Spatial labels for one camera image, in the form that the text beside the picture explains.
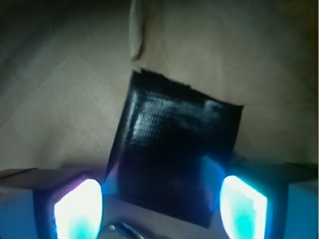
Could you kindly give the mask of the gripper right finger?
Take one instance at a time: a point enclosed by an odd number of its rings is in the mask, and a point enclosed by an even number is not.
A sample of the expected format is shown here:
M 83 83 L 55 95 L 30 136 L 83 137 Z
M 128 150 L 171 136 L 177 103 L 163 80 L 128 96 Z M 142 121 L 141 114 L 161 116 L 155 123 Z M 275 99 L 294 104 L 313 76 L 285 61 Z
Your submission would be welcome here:
M 242 163 L 220 191 L 220 215 L 231 239 L 317 239 L 319 172 L 314 163 Z

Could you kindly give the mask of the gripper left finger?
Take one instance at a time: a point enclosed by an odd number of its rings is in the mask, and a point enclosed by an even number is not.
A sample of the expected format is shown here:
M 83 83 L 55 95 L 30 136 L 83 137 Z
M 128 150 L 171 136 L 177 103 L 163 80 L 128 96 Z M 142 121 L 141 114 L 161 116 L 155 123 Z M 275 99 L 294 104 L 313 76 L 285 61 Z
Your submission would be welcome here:
M 0 173 L 2 239 L 96 239 L 100 183 L 86 169 L 7 169 Z

